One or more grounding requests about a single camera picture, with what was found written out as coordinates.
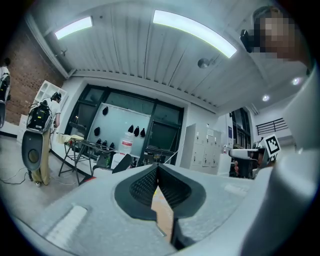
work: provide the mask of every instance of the brick wall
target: brick wall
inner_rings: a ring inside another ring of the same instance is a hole
[[[25,22],[16,29],[2,55],[1,63],[6,57],[11,59],[8,67],[11,100],[6,105],[5,120],[19,125],[21,114],[29,113],[28,107],[44,80],[61,87],[65,79],[47,58]]]

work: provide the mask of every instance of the yellow pants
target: yellow pants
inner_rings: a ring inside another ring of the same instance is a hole
[[[44,185],[48,185],[50,181],[50,169],[49,169],[49,144],[50,143],[50,129],[43,133],[42,144],[42,159],[40,168],[32,171],[31,175],[34,182],[42,182]]]

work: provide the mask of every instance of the white shelf unit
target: white shelf unit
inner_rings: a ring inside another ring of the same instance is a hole
[[[28,116],[24,114],[22,114],[20,117],[19,130],[16,136],[16,142],[18,142],[20,145],[22,144],[22,139],[27,129],[27,119]]]
[[[59,102],[59,104],[60,104],[60,109],[62,110],[68,98],[68,93],[65,90],[59,88],[58,86],[48,82],[47,80],[44,80],[44,82],[42,83],[39,91],[37,92],[34,98],[33,103],[37,104],[43,101],[43,99],[51,98],[51,96],[56,92],[61,93],[61,101]]]

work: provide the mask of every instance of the white wall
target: white wall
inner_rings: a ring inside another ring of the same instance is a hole
[[[18,135],[19,126],[13,123],[4,121],[3,126],[0,128],[0,131],[7,134]]]
[[[230,123],[230,117],[228,115],[223,115],[218,117],[215,113],[210,112],[202,107],[199,107],[195,104],[182,100],[180,98],[174,97],[172,95],[156,91],[150,88],[146,88],[143,86],[119,82],[115,80],[103,79],[103,78],[91,78],[91,77],[71,77],[67,81],[64,82],[62,89],[68,92],[68,99],[66,100],[63,109],[61,110],[61,117],[60,117],[60,126],[57,129],[57,132],[64,133],[69,117],[72,113],[72,110],[77,103],[77,100],[86,87],[87,84],[103,86],[103,87],[110,87],[115,88],[118,90],[123,90],[135,94],[139,94],[142,96],[147,96],[153,99],[158,99],[163,102],[170,103],[172,105],[184,108],[183,113],[183,122],[181,128],[181,137],[178,147],[176,165],[179,166],[181,162],[181,156],[185,141],[185,133],[186,127],[192,124],[200,124],[206,126],[209,124],[211,129],[215,129],[222,133],[222,141],[223,144],[225,141],[227,142],[226,138],[228,138],[228,125],[232,127],[232,119]],[[57,153],[60,157],[64,158],[65,156],[65,149],[63,144],[58,144],[56,142],[56,135],[52,137],[52,150]],[[89,166],[85,164],[86,161],[79,163],[77,166],[80,170],[89,173]]]
[[[258,125],[261,125],[261,124],[264,124],[267,122],[271,122],[276,119],[283,118],[284,110],[291,100],[292,100],[291,97],[284,99],[284,100],[282,100],[278,103],[275,103],[269,107],[261,109],[259,114],[253,116],[253,122],[255,123],[255,125],[254,125],[254,142],[260,141],[261,137],[267,137],[271,134],[275,134],[278,138],[292,135],[289,128],[279,130],[276,132],[273,131],[270,133],[258,135],[257,128],[256,128],[256,126],[258,126]]]
[[[276,156],[277,161],[279,161],[280,159],[282,159],[286,155],[293,154],[296,152],[296,146],[294,144],[282,146],[280,143],[280,147],[281,147],[281,151]]]

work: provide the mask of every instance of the ceiling light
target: ceiling light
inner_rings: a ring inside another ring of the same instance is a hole
[[[55,32],[55,36],[59,40],[67,35],[70,35],[73,32],[90,28],[90,27],[92,27],[92,20],[91,20],[91,17],[89,16],[61,28],[60,30]]]
[[[298,84],[300,84],[300,82],[301,82],[301,78],[299,77],[296,77],[295,79],[292,80],[292,84],[294,86],[297,86]]]
[[[217,48],[228,58],[237,51],[237,49],[221,35],[187,17],[167,11],[155,10],[153,23],[169,26],[194,35]]]
[[[262,98],[262,100],[264,102],[267,102],[269,99],[270,99],[270,97],[268,95],[264,95],[263,98]]]

